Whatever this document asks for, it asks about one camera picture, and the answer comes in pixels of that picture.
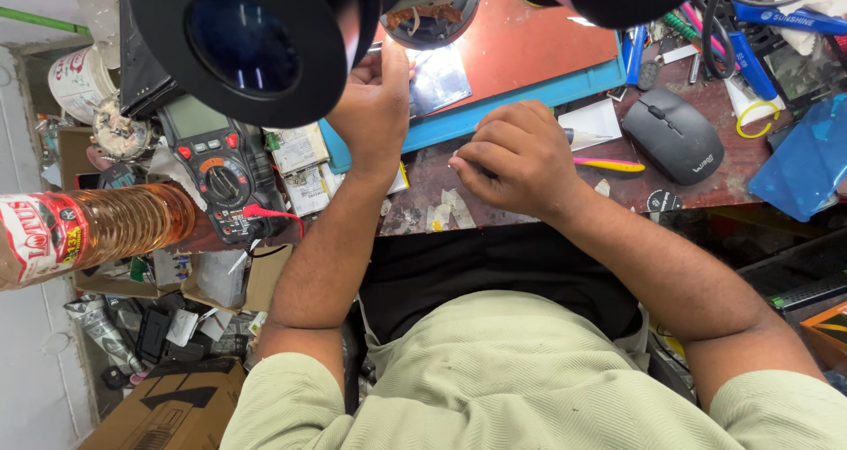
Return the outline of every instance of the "white bucket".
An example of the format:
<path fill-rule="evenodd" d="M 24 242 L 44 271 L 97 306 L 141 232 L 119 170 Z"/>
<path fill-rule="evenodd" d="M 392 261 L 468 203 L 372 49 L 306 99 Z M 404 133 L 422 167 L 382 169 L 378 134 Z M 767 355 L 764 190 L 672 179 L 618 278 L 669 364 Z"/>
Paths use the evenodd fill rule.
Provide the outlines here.
<path fill-rule="evenodd" d="M 93 124 L 100 101 L 118 91 L 94 46 L 58 59 L 48 74 L 50 92 L 71 116 Z"/>

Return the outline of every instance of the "black mouse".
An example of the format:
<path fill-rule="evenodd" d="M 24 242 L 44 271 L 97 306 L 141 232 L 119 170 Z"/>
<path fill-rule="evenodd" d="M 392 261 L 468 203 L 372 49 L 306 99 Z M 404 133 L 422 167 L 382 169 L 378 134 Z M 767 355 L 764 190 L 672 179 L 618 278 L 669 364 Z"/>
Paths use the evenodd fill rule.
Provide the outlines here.
<path fill-rule="evenodd" d="M 623 129 L 663 174 L 679 185 L 712 175 L 723 144 L 703 114 L 665 88 L 645 93 L 627 112 Z"/>

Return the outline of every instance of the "man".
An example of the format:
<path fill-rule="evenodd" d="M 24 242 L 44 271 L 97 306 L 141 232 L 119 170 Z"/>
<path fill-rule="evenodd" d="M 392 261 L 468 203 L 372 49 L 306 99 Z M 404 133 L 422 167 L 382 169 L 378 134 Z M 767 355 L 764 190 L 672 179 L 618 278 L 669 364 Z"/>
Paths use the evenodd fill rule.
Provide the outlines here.
<path fill-rule="evenodd" d="M 557 230 L 606 268 L 573 255 L 577 272 L 569 282 L 587 292 L 556 299 L 481 291 L 467 275 L 469 289 L 459 297 L 387 318 L 421 293 L 411 282 L 386 292 L 384 284 L 402 282 L 404 270 L 369 277 L 363 311 L 367 326 L 381 330 L 368 336 L 379 380 L 356 416 L 345 415 L 340 327 L 368 270 L 380 205 L 397 173 L 410 69 L 402 48 L 387 41 L 381 64 L 366 60 L 353 70 L 328 118 L 350 148 L 352 168 L 285 266 L 262 327 L 262 360 L 221 448 L 847 446 L 847 398 L 826 384 L 789 326 L 709 254 L 581 181 L 562 129 L 536 101 L 494 109 L 449 165 L 483 201 L 541 219 L 552 227 L 547 235 Z M 481 260 L 498 260 L 489 245 Z M 374 265 L 382 254 L 374 253 Z M 547 263 L 537 253 L 532 259 Z M 430 272 L 444 275 L 441 268 Z M 592 303 L 585 284 L 596 276 L 597 293 L 614 296 L 607 270 L 634 295 L 620 295 L 627 305 L 618 311 L 605 310 L 615 303 Z M 573 273 L 565 264 L 513 282 L 548 289 L 554 274 Z M 366 289 L 393 299 L 391 306 L 369 300 Z M 631 334 L 630 321 L 641 324 L 629 305 L 635 298 L 683 344 L 702 409 L 653 380 L 600 331 Z M 560 302 L 574 303 L 578 314 Z M 610 323 L 610 315 L 624 322 Z"/>

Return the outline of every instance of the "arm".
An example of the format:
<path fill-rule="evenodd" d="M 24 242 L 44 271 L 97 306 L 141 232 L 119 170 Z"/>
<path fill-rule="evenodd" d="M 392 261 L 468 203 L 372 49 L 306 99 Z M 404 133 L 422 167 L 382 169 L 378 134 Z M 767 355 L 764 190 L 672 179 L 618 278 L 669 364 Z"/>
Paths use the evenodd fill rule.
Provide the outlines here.
<path fill-rule="evenodd" d="M 580 180 L 543 104 L 495 109 L 476 131 L 450 159 L 462 184 L 493 206 L 544 220 L 606 265 L 683 344 L 705 409 L 725 382 L 753 370 L 823 380 L 799 337 L 734 271 Z"/>
<path fill-rule="evenodd" d="M 350 149 L 351 170 L 285 265 L 262 326 L 260 359 L 306 354 L 326 366 L 342 391 L 341 323 L 362 283 L 379 209 L 400 165 L 411 67 L 405 50 L 386 41 L 382 56 L 365 58 L 351 72 L 327 117 Z"/>

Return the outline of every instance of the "textured shirt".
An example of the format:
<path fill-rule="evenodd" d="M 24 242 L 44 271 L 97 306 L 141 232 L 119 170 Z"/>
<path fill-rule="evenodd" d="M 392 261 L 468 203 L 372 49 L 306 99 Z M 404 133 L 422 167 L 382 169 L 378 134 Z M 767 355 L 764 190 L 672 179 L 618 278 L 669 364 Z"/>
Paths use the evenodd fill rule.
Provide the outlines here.
<path fill-rule="evenodd" d="M 847 397 L 818 379 L 739 375 L 707 415 L 586 319 L 527 293 L 460 297 L 369 350 L 378 381 L 355 417 L 315 359 L 263 359 L 221 449 L 847 448 Z"/>

